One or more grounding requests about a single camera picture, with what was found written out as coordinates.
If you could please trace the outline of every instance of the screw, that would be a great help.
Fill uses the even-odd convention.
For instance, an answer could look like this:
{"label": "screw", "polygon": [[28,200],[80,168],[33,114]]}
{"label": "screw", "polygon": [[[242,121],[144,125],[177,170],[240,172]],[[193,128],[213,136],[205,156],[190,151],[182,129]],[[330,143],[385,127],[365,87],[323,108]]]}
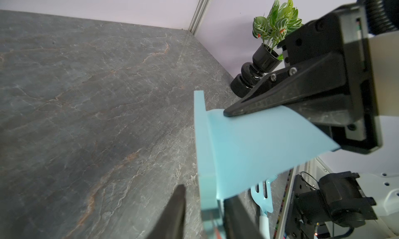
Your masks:
{"label": "screw", "polygon": [[277,79],[276,74],[272,74],[272,75],[270,76],[270,80],[271,80],[272,82],[275,82],[276,79]]}
{"label": "screw", "polygon": [[350,124],[350,125],[348,125],[347,127],[348,127],[348,129],[349,129],[350,131],[356,131],[356,128],[357,128],[355,124]]}
{"label": "screw", "polygon": [[325,21],[324,19],[319,20],[318,22],[316,22],[316,30],[317,31],[323,31],[324,30],[324,26],[325,26]]}
{"label": "screw", "polygon": [[302,39],[298,38],[297,40],[295,40],[295,44],[299,47],[302,45]]}
{"label": "screw", "polygon": [[288,71],[288,74],[290,76],[293,76],[296,72],[298,72],[296,67],[291,67],[290,70]]}

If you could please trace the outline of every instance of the blue plastic spatula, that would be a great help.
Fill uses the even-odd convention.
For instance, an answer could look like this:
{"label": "blue plastic spatula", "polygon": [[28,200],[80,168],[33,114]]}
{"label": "blue plastic spatula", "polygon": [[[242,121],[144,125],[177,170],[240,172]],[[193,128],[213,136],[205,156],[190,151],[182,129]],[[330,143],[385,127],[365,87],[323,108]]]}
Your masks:
{"label": "blue plastic spatula", "polygon": [[263,182],[259,182],[259,191],[257,192],[255,186],[251,187],[252,199],[261,209],[261,216],[259,217],[259,230],[265,239],[270,239],[269,218],[267,212],[273,212],[272,191],[270,183],[276,180],[277,175],[273,175],[266,180],[267,197],[264,195]]}

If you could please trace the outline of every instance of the black cable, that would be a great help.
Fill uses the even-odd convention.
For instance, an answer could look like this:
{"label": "black cable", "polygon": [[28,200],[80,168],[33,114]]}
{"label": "black cable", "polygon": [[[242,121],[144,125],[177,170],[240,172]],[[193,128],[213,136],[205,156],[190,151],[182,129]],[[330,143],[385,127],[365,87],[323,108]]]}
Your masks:
{"label": "black cable", "polygon": [[330,237],[329,239],[341,239],[341,238],[347,238],[348,236],[350,236],[352,233],[353,233],[353,231],[355,230],[355,228],[353,228],[353,227],[350,227],[349,228],[349,230],[345,233],[345,234],[343,234],[343,235],[337,235],[337,236],[333,236],[333,237]]}
{"label": "black cable", "polygon": [[[309,173],[307,173],[307,172],[303,172],[303,173],[306,173],[306,174],[308,174],[309,176],[311,176],[311,177],[316,181],[317,184],[319,183],[319,182],[317,182],[317,180],[316,180],[312,175],[310,175]],[[310,187],[312,187],[313,189],[317,190],[314,186],[312,186],[310,183],[308,183],[308,182],[305,181],[305,179],[302,177],[302,172],[300,172],[300,177],[301,177],[302,180],[303,180],[305,183],[307,183]]]}

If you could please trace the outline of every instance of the black ceramic pot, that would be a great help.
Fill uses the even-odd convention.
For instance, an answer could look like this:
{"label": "black ceramic pot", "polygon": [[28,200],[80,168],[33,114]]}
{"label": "black ceramic pot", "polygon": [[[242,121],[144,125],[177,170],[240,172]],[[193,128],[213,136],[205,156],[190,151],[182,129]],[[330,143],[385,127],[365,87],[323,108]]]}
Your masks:
{"label": "black ceramic pot", "polygon": [[279,64],[278,54],[262,43],[252,56],[252,62],[246,62],[241,67],[241,73],[231,82],[232,91],[240,98],[244,97],[261,80],[272,72]]}

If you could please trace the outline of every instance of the gray marble countertop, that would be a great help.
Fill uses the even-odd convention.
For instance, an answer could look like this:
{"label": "gray marble countertop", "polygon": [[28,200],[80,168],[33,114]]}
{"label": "gray marble countertop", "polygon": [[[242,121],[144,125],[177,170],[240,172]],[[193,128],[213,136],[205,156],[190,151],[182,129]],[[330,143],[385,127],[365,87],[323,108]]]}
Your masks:
{"label": "gray marble countertop", "polygon": [[184,30],[10,11],[0,20],[2,238],[143,238],[177,184],[185,238],[204,237],[193,91],[205,91],[207,109],[237,100],[209,52]]}

